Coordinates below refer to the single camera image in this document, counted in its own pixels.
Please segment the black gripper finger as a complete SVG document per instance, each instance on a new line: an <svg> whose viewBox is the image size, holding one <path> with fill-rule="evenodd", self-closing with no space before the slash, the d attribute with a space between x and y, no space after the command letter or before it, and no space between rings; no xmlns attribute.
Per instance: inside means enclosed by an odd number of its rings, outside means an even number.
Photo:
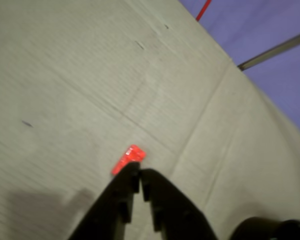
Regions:
<svg viewBox="0 0 300 240"><path fill-rule="evenodd" d="M107 185L75 228L70 240L122 240L132 221L134 194L138 193L140 163L128 163Z"/></svg>
<svg viewBox="0 0 300 240"><path fill-rule="evenodd" d="M154 169L140 172L143 199L150 204L153 229L163 240L216 240L203 212Z"/></svg>

